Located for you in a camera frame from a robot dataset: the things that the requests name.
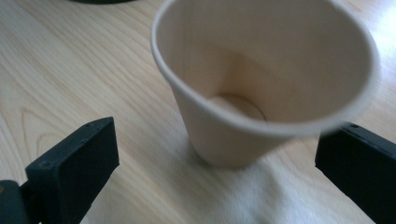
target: paper cup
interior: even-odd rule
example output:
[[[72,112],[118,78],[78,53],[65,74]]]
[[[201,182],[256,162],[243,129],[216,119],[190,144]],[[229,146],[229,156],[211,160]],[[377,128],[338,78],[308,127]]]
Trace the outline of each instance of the paper cup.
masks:
[[[166,1],[151,47],[193,147],[221,167],[356,116],[378,77],[370,34],[326,0]]]

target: light wooden surface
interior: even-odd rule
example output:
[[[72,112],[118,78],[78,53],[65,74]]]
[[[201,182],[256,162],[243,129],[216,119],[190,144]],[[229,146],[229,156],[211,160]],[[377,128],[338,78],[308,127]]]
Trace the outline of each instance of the light wooden surface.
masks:
[[[150,52],[162,2],[0,1],[0,179],[23,183],[27,164],[82,124],[112,116],[120,167],[82,223],[372,223],[315,168],[316,136],[240,171],[194,154]],[[396,2],[346,4],[382,60],[375,99],[352,121],[396,142]]]

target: black object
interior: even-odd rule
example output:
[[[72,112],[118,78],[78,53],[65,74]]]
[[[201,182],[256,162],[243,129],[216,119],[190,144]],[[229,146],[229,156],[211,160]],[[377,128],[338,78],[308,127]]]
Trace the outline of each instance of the black object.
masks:
[[[376,223],[396,223],[396,145],[346,123],[323,134],[316,166]]]
[[[76,224],[119,166],[113,118],[87,123],[26,167],[28,181],[0,181],[0,224]]]

